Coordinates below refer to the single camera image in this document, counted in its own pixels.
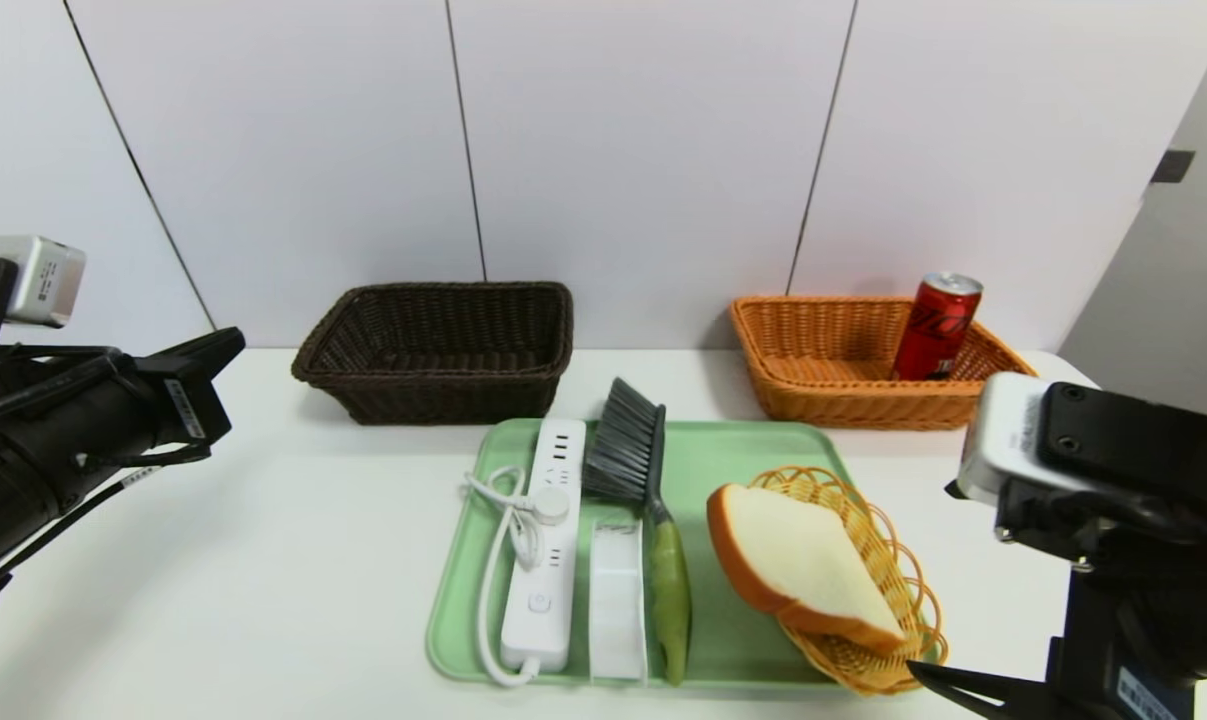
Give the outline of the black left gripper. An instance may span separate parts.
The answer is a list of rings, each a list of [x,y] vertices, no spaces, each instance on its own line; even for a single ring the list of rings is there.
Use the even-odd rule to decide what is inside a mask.
[[[56,497],[83,498],[118,472],[206,459],[232,428],[212,382],[245,347],[237,327],[202,334],[56,406]]]

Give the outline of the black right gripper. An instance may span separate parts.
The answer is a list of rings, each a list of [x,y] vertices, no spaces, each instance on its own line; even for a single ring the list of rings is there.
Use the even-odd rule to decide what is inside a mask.
[[[1046,684],[906,661],[915,680],[982,719],[1193,719],[1207,679],[1207,589],[1069,579]]]

